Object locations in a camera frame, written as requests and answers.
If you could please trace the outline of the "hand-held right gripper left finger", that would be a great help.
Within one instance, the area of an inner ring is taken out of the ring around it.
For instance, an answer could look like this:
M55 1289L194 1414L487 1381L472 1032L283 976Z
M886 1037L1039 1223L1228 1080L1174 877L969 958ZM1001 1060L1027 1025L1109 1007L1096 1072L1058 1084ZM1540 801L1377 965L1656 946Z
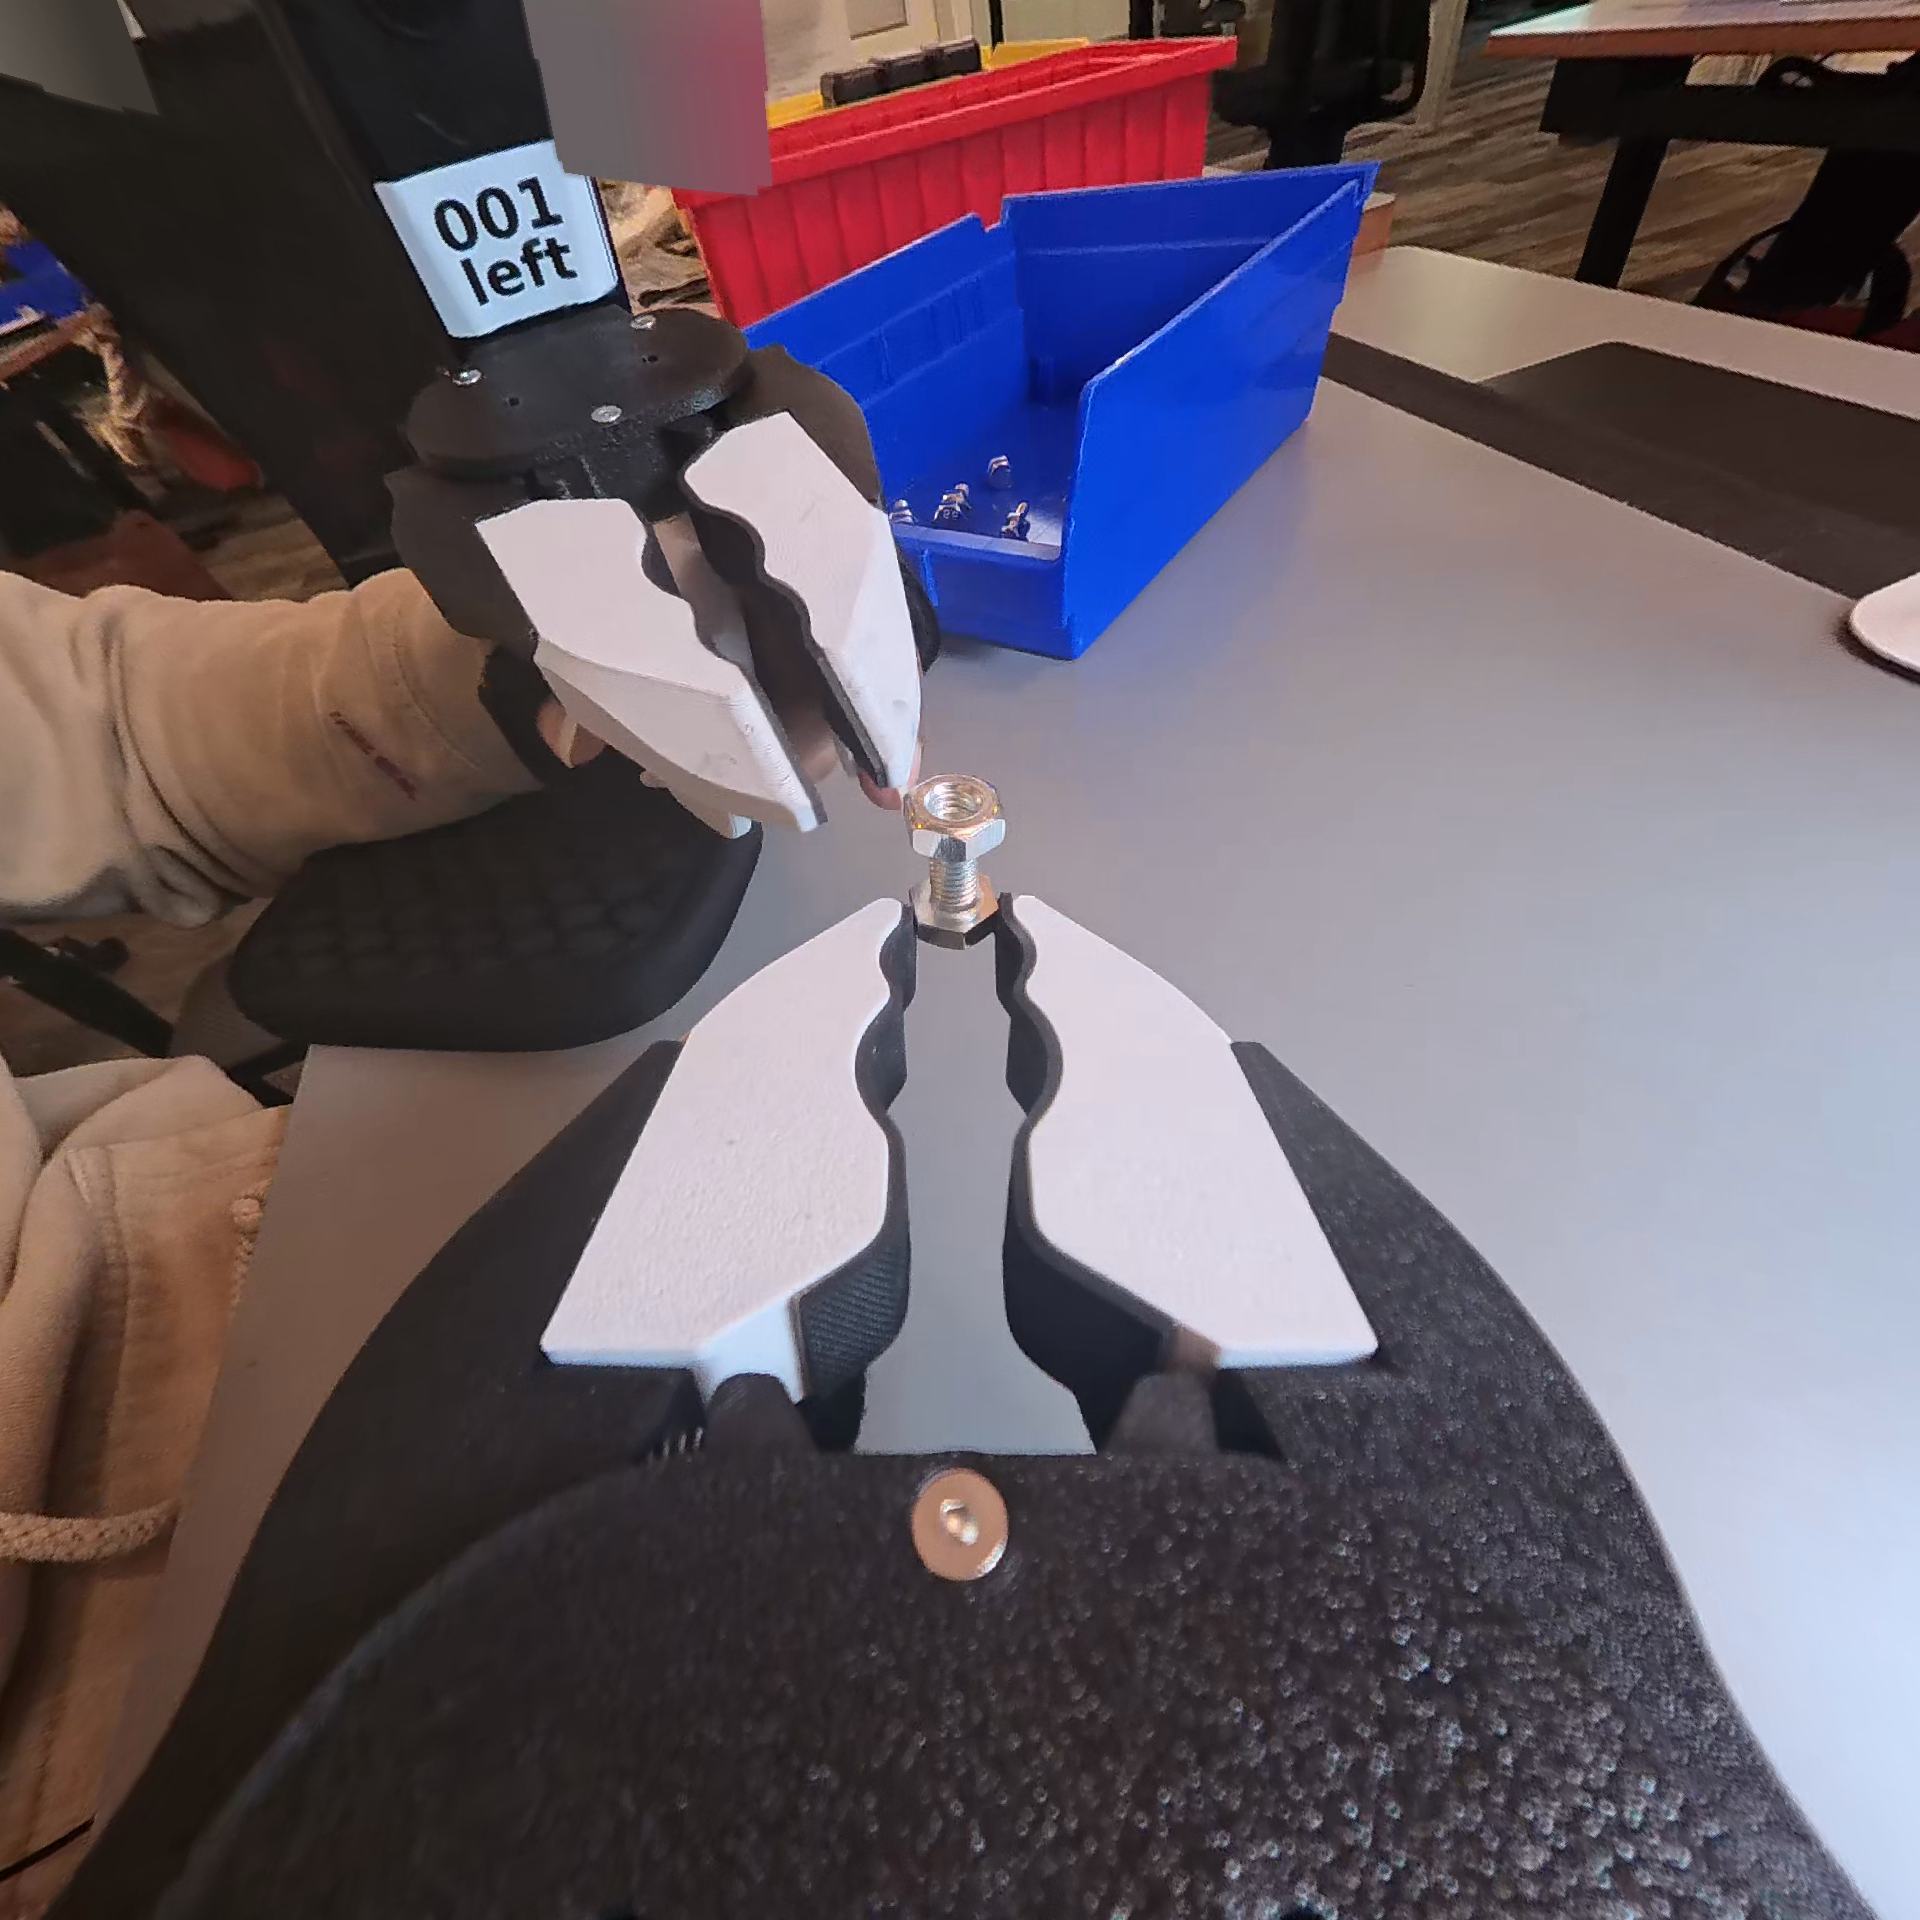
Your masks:
M540 1331L554 1364L844 1389L906 1320L914 933L874 900L771 960L687 1034Z

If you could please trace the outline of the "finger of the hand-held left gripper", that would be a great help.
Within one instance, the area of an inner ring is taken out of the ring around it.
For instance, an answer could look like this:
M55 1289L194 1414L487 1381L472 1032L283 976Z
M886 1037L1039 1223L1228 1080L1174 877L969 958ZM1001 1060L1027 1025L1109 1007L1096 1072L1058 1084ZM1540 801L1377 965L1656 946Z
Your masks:
M879 789L915 781L923 661L891 518L790 416L732 426L687 467L690 499L751 541L748 582L799 621Z
M531 499L483 518L478 536L568 719L721 835L821 826L820 793L748 670L645 571L651 531L627 499Z

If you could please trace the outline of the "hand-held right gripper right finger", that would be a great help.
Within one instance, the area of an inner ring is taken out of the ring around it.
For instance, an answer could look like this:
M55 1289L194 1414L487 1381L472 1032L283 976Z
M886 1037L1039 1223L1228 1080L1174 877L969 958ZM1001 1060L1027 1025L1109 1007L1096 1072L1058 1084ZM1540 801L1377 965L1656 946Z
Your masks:
M1368 1362L1381 1339L1243 1053L1189 995L1007 900L1007 1325L1075 1398Z

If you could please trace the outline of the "blue plastic bin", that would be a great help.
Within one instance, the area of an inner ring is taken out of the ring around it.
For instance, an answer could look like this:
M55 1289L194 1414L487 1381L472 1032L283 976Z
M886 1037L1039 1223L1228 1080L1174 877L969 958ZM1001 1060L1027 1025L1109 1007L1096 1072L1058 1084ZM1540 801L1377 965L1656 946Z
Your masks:
M946 634L1082 657L1308 418L1374 162L1013 195L748 327L860 404ZM1015 485L992 492L992 454ZM1001 536L1039 503L1053 541Z

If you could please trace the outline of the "person's left forearm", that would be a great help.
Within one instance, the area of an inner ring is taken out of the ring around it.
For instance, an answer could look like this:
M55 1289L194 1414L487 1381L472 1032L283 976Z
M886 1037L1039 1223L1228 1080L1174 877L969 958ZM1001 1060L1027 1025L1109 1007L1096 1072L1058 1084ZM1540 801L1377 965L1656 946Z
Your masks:
M563 773L540 672L410 571L308 601L4 577L4 917L205 926Z

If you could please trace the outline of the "person's left hand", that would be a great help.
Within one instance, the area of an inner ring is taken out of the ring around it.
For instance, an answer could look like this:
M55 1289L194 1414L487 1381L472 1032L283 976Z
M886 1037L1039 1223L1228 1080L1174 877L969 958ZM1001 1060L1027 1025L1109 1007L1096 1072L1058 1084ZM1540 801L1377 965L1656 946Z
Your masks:
M690 815L710 831L734 840L748 835L756 824L737 812L712 782L687 774L684 770L656 759L642 741L624 732L613 715L586 704L586 715L576 715L554 691L547 693L538 722L540 741L566 764L581 766L602 751L623 754L639 773L640 782L670 795Z

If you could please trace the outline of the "black wrist rest pad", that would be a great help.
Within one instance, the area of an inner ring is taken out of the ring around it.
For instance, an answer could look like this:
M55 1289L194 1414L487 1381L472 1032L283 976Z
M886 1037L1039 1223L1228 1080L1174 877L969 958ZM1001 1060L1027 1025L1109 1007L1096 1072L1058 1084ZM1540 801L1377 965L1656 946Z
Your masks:
M762 834L604 751L466 821L313 853L228 965L287 1043L531 1053L627 1034L707 974Z

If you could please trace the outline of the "yellow plastic bin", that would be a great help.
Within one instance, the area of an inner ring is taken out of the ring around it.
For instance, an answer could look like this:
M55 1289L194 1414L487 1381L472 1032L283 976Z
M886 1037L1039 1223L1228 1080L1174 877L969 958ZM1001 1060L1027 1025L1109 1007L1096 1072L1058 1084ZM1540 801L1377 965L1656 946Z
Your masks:
M874 60L823 73L812 95L795 95L767 107L771 129L783 129L828 109L863 107L927 84L987 73L997 46L978 37L932 41Z

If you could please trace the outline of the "black mesh office chair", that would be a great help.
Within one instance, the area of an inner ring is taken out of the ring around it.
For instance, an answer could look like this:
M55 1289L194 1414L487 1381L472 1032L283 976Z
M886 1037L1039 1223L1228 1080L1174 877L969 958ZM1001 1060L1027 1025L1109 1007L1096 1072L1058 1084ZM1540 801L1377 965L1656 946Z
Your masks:
M5 2L5 207L349 579L441 333L282 4Z

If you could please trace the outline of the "red plastic bin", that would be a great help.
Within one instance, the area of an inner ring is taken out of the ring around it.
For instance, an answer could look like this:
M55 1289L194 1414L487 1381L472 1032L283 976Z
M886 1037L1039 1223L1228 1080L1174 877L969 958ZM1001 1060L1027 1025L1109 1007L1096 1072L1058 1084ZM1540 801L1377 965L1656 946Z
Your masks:
M1205 169L1225 36L1101 41L771 129L756 193L675 188L712 297L757 323L1006 198Z

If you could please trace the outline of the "person's torso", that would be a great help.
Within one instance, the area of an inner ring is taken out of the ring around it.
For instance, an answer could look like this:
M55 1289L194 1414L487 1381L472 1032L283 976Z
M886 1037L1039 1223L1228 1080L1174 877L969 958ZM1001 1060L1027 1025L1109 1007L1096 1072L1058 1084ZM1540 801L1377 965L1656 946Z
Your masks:
M5 1072L5 1864L98 1811L283 1127L205 1058Z

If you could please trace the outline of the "white document stand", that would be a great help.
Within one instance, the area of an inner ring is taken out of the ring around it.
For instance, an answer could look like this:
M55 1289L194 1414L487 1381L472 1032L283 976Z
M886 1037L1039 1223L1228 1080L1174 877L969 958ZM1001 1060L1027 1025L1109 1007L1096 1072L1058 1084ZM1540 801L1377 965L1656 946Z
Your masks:
M1846 611L1846 640L1861 657L1917 681L1920 577L1910 574L1853 601Z

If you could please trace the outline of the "wooden office desk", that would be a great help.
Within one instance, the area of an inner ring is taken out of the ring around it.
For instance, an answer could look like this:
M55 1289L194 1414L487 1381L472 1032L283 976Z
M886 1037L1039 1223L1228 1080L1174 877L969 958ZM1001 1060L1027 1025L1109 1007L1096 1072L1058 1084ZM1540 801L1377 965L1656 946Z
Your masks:
M1576 281L1616 287L1672 142L1917 152L1915 82L1690 84L1703 58L1834 60L1917 51L1915 2L1602 2L1489 33L1491 60L1551 60L1540 129L1614 148Z

